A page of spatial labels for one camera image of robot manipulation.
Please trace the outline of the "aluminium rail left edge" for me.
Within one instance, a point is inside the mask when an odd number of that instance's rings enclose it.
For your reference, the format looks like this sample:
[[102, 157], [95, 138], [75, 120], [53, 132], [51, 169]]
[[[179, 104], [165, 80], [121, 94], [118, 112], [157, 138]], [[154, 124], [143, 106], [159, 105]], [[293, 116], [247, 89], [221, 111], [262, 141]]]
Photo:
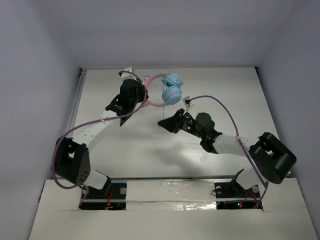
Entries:
[[81, 95], [82, 95], [82, 91], [83, 91], [83, 87], [84, 87], [84, 82], [86, 79], [86, 74], [87, 74], [87, 70], [85, 68], [81, 67], [79, 69], [79, 78], [78, 78], [78, 82], [77, 82], [77, 87], [75, 90], [70, 114], [68, 117], [66, 129], [65, 129], [66, 132], [69, 131], [70, 129], [74, 128], [76, 125], [76, 118], [77, 118], [77, 114], [78, 114], [78, 109], [79, 109], [80, 99], [81, 99]]

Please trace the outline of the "pink blue cat-ear headphones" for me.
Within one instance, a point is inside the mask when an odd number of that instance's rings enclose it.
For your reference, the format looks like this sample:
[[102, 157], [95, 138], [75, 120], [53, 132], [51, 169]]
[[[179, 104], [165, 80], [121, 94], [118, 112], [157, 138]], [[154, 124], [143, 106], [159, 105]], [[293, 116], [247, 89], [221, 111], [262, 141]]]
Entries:
[[162, 103], [154, 103], [147, 99], [150, 106], [162, 108], [177, 104], [182, 99], [182, 85], [184, 84], [180, 77], [175, 73], [159, 73], [156, 75], [144, 75], [144, 85], [148, 88], [153, 81], [160, 79], [163, 85], [161, 94]]

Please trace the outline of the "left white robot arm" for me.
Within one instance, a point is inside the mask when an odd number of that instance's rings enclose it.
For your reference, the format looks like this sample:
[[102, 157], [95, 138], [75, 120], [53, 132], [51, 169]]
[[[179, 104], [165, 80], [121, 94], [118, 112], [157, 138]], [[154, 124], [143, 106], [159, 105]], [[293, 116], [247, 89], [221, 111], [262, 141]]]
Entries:
[[[130, 73], [123, 80], [119, 94], [106, 106], [99, 119], [82, 123], [57, 140], [51, 163], [54, 182], [65, 190], [87, 187], [100, 197], [108, 196], [111, 193], [111, 179], [91, 168], [90, 153], [98, 143], [138, 112], [147, 98], [148, 91], [143, 81]], [[61, 184], [58, 177], [71, 185]]]

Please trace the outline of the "white foam front panel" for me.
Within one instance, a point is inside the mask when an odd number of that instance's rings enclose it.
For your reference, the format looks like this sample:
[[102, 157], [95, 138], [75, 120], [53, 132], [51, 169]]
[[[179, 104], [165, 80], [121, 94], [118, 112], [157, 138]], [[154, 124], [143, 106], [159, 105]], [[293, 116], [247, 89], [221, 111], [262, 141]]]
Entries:
[[204, 180], [131, 180], [126, 186], [128, 211], [216, 210], [214, 182]]

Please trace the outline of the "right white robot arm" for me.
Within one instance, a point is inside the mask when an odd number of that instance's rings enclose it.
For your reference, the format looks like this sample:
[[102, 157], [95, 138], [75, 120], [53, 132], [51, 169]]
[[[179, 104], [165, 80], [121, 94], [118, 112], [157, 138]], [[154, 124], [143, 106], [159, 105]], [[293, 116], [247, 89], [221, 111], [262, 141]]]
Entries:
[[293, 152], [272, 133], [264, 132], [259, 137], [228, 135], [217, 131], [215, 122], [205, 112], [192, 117], [181, 108], [157, 124], [173, 134], [184, 131], [200, 138], [201, 147], [208, 153], [247, 157], [251, 168], [241, 169], [231, 180], [231, 192], [238, 197], [258, 184], [281, 184], [297, 162]]

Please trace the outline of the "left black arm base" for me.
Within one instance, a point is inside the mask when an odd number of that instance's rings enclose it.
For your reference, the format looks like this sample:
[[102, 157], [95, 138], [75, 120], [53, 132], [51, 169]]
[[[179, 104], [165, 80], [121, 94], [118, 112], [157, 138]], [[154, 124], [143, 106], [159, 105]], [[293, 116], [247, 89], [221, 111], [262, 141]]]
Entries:
[[91, 186], [82, 188], [78, 207], [81, 210], [126, 210], [127, 182], [108, 179], [102, 189]]

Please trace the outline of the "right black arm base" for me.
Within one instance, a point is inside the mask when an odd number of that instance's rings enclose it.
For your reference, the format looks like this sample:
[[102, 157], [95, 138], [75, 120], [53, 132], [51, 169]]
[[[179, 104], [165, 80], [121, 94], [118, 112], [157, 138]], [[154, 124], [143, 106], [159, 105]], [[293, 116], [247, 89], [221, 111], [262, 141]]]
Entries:
[[216, 197], [218, 210], [242, 210], [242, 209], [262, 209], [259, 203], [260, 190], [258, 185], [244, 189], [236, 182], [238, 176], [244, 171], [240, 170], [229, 182], [217, 182], [211, 191], [211, 195]]

